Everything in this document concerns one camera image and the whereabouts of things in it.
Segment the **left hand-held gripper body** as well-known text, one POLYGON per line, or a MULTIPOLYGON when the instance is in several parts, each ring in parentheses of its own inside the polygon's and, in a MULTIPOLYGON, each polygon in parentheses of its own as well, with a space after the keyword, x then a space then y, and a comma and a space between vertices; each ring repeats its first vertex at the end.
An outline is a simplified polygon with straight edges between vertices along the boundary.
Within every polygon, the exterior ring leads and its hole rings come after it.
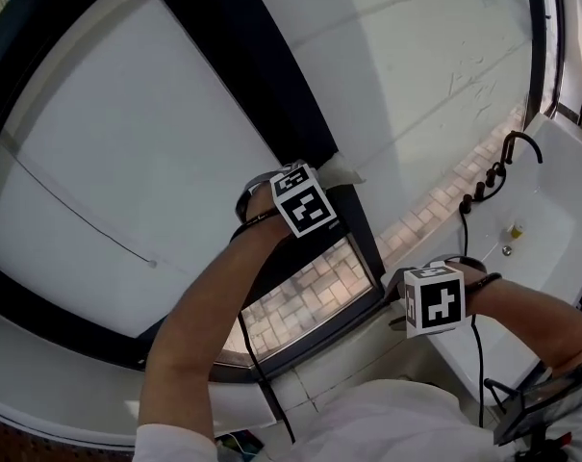
POLYGON ((307 163, 292 172, 282 173, 280 168, 260 174, 250 180, 236 204, 236 216, 241 222, 236 231, 241 232, 257 223, 246 222, 246 208, 251 194, 261 185, 270 185, 273 201, 287 226, 296 238, 317 230, 337 218, 316 176, 307 163))

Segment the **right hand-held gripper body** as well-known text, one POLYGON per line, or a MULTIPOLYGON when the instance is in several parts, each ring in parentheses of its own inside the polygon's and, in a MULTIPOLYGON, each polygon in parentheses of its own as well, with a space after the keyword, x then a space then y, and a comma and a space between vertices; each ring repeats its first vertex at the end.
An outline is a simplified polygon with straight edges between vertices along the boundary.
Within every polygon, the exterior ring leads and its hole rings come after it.
POLYGON ((479 260, 464 256, 442 256, 423 268, 407 269, 403 278, 408 338, 453 330, 466 319, 466 286, 463 273, 453 261, 482 272, 479 260))

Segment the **white cleaning cloth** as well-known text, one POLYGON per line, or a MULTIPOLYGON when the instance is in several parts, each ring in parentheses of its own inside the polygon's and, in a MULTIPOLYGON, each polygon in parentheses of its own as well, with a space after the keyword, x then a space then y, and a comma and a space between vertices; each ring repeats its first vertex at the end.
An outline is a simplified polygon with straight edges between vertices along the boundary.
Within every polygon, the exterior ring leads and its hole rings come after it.
POLYGON ((320 186, 325 190, 366 182, 340 152, 335 153, 316 173, 320 186))

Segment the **black window frame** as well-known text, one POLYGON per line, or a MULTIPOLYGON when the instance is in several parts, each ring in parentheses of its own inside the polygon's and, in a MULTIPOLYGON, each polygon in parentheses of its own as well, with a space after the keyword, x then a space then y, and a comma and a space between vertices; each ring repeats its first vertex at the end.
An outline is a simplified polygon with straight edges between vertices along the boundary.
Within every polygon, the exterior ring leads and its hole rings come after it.
MULTIPOLYGON (((0 12, 0 130, 43 59, 96 1, 10 0, 0 12)), ((322 167, 337 152, 316 99, 263 0, 163 1, 280 162, 303 159, 322 167)), ((383 308, 383 262, 360 199, 349 186, 332 189, 328 198, 338 223, 277 248, 247 299, 254 302, 341 237, 357 253, 371 289, 314 331, 260 360, 256 368, 215 364, 212 381, 275 378, 383 308)))

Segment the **person's right forearm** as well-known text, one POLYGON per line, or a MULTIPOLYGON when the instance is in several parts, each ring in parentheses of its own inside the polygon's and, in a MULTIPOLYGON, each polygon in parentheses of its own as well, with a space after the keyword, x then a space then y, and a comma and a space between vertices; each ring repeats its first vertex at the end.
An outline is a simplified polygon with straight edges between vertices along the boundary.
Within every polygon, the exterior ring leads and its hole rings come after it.
POLYGON ((555 376, 582 365, 582 312, 556 297, 497 278, 467 298, 467 313, 499 322, 555 376))

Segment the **person's left forearm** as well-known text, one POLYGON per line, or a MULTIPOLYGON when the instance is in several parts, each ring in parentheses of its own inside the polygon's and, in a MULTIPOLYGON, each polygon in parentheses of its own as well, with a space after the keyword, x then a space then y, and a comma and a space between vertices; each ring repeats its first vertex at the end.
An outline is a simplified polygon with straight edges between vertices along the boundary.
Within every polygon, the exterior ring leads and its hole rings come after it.
POLYGON ((165 424, 214 438, 209 374, 256 277, 291 234, 280 216, 232 240, 187 288, 147 356, 139 424, 165 424))

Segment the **person's left hand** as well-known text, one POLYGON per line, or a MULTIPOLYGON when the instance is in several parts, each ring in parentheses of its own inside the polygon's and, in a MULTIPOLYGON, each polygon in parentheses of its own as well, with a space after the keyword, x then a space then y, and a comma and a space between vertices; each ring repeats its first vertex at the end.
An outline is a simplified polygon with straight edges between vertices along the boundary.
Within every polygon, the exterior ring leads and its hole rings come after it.
POLYGON ((273 201, 270 185, 261 184, 248 200, 246 222, 257 223, 279 215, 279 210, 273 201))

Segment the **person's white shirt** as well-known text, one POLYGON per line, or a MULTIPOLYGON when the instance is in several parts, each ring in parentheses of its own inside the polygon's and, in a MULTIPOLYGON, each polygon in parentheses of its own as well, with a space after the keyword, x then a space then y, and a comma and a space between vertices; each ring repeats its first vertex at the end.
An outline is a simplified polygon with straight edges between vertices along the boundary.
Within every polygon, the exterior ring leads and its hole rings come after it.
MULTIPOLYGON (((582 462, 582 407, 553 424, 548 435, 571 432, 569 462, 582 462)), ((513 462, 491 431, 473 425, 442 389, 383 379, 351 388, 319 413, 277 462, 513 462)), ((217 462, 215 444, 180 427, 138 428, 133 462, 217 462)))

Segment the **black chest rig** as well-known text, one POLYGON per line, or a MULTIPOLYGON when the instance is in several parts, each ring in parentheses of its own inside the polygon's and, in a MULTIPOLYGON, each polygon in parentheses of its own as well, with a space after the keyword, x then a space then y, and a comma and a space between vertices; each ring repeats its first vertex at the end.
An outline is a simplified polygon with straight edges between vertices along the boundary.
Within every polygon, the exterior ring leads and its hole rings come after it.
POLYGON ((493 432, 495 446, 504 447, 528 437, 529 448, 517 452, 514 462, 569 462, 565 449, 572 442, 572 434, 549 438, 547 429, 582 407, 582 365, 525 390, 490 378, 484 380, 484 386, 494 397, 499 391, 508 395, 504 402, 496 403, 503 417, 493 432))

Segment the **white bathtub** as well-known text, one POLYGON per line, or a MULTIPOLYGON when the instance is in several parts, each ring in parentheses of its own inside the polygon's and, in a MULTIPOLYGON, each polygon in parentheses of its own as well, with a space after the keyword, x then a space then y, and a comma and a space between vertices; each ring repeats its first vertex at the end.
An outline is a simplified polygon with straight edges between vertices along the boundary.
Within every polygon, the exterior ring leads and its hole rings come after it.
MULTIPOLYGON (((582 302, 582 141, 548 118, 535 118, 527 129, 543 152, 539 165, 531 146, 515 145, 502 190, 476 205, 461 223, 452 215, 407 252, 399 267, 420 267, 444 254, 465 250, 487 270, 520 285, 553 295, 570 305, 582 302), (517 240, 506 238, 516 218, 526 221, 517 240), (511 256, 501 247, 510 244, 511 256)), ((517 387, 535 369, 537 356, 513 334, 480 317, 477 332, 464 324, 429 336, 429 341, 475 399, 495 404, 478 388, 478 375, 517 387)))

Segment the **white roller blind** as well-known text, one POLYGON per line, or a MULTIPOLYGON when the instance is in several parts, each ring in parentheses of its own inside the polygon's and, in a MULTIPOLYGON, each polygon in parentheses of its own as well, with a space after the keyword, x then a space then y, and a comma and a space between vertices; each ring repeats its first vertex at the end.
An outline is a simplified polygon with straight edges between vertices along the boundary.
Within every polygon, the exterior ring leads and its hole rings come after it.
POLYGON ((137 337, 235 231, 277 160, 161 0, 98 0, 0 132, 0 270, 137 337))

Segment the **dark bronze faucet set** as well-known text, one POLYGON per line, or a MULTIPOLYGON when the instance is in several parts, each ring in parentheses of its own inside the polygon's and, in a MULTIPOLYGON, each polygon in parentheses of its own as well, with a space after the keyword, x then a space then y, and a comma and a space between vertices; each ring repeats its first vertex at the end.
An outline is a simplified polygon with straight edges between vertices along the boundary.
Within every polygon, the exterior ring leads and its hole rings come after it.
POLYGON ((465 194, 463 196, 458 206, 458 213, 461 218, 471 212, 473 204, 489 200, 502 190, 506 182, 507 166, 513 163, 517 140, 523 140, 531 146, 539 165, 544 162, 542 150, 530 136, 519 131, 511 131, 504 138, 499 159, 486 171, 485 181, 476 184, 474 194, 465 194))

